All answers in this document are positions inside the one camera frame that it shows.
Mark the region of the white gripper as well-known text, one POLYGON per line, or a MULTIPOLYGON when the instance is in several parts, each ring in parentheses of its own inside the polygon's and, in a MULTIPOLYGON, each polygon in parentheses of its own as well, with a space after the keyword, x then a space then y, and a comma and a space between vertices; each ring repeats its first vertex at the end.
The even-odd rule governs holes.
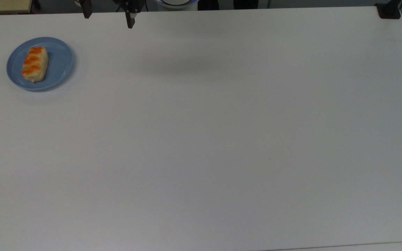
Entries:
MULTIPOLYGON (((132 29, 135 24, 136 13, 140 13, 146 5, 146 0, 114 0, 113 3, 123 9, 126 13, 127 26, 132 29)), ((90 0, 82 0, 82 12, 85 19, 89 19, 92 14, 90 0)))

